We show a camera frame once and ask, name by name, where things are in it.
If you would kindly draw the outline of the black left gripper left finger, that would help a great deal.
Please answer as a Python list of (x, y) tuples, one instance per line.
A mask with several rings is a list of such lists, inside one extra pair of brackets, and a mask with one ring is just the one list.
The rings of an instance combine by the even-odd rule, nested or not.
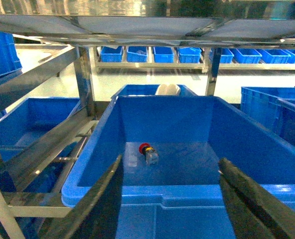
[(124, 179), (120, 154), (78, 204), (39, 233), (40, 239), (114, 239)]

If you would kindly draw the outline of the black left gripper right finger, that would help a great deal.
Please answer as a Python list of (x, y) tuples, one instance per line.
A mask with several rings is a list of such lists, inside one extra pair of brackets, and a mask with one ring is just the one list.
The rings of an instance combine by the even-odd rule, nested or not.
[(295, 239), (295, 211), (227, 158), (218, 162), (219, 185), (238, 239)]

